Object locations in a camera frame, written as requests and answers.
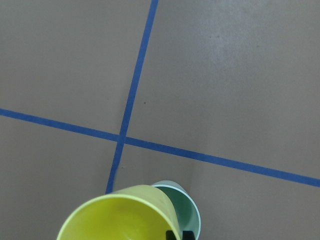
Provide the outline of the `brown paper table cover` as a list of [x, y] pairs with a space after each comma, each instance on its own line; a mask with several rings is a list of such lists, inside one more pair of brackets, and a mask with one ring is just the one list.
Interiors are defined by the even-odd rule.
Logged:
[[161, 180], [202, 240], [319, 239], [319, 1], [1, 1], [1, 239]]

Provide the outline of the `yellow plastic cup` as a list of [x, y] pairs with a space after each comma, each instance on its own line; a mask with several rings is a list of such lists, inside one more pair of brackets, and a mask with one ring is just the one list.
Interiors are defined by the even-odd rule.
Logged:
[[180, 240], [174, 205], [160, 189], [135, 185], [95, 197], [63, 223], [59, 240]]

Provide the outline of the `light green plastic cup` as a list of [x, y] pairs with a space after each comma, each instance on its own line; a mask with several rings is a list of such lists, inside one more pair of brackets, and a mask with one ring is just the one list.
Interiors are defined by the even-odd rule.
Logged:
[[158, 181], [152, 186], [163, 191], [171, 200], [182, 235], [187, 233], [190, 236], [192, 232], [194, 237], [191, 239], [198, 240], [201, 233], [201, 216], [196, 203], [187, 191], [171, 180]]

